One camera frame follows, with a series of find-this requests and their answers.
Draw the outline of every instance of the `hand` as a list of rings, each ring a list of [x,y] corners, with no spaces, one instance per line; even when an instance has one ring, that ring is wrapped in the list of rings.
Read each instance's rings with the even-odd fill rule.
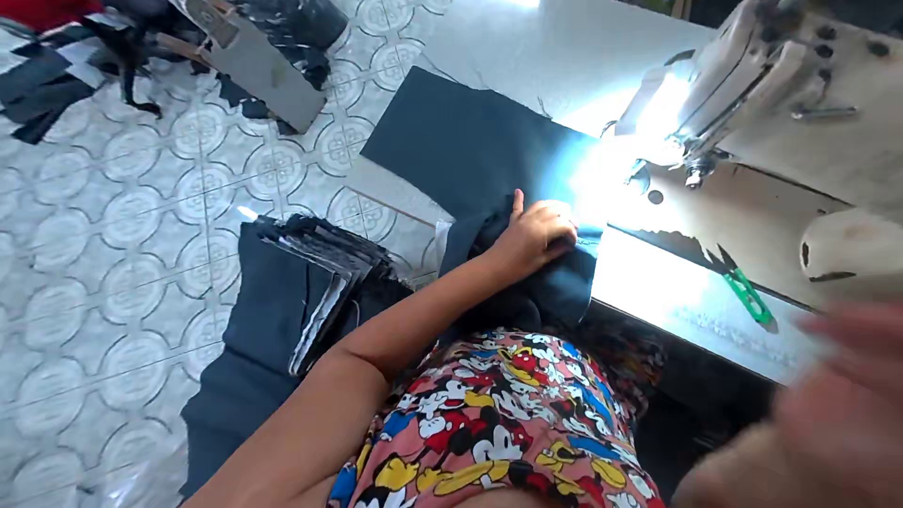
[[[565,240],[550,248],[559,238]],[[508,227],[484,256],[492,259],[508,284],[514,284],[573,249],[575,243],[577,228],[567,203],[539,201],[524,212],[524,193],[516,189]]]
[[[838,352],[778,394],[772,423],[706,457],[674,506],[903,506],[903,306],[848,305],[804,328]]]

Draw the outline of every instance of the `navy blue fabric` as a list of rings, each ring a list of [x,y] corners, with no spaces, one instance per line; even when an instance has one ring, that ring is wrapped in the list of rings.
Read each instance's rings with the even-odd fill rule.
[[[486,217],[456,221],[449,230],[440,275],[489,249],[508,225],[511,204],[508,196]],[[581,228],[574,251],[471,309],[458,322],[456,332],[497,326],[539,332],[544,325],[580,323],[590,304],[601,234],[599,229]]]
[[[496,91],[413,67],[360,154],[460,220],[487,217],[516,188],[531,202],[573,203],[573,171],[598,143]]]
[[[455,218],[444,273],[498,238],[507,227],[507,196],[514,189],[522,189],[530,202],[574,204],[574,172],[598,143],[493,90],[470,89],[414,67],[360,153],[406,179]],[[576,325],[589,306],[601,230],[581,228],[578,234],[578,249],[514,290],[533,302],[542,325]],[[524,307],[527,302],[506,298],[504,305],[490,299],[481,306],[494,306],[482,317],[535,315]],[[520,303],[512,308],[512,302]],[[479,308],[469,315],[478,314]]]

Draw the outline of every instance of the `sewing machine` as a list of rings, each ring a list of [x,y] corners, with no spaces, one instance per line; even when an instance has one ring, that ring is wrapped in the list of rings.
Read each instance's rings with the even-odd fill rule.
[[[726,161],[859,207],[812,220],[799,240],[800,268],[813,282],[872,276],[833,295],[891,299],[903,273],[903,41],[838,20],[825,4],[742,2],[711,42],[647,73],[614,136],[642,131],[644,115],[664,101],[672,117],[658,113],[657,126],[667,127],[644,149],[658,143],[671,158],[638,156],[680,168],[688,188],[703,188]],[[903,15],[827,4],[876,28],[882,16],[888,27]]]

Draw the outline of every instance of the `patterned shirt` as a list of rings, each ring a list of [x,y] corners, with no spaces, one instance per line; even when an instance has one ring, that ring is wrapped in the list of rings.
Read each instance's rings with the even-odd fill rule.
[[[515,487],[564,506],[665,507],[637,461],[634,408],[570,343],[478,334],[418,371],[374,417],[328,506],[454,506]]]

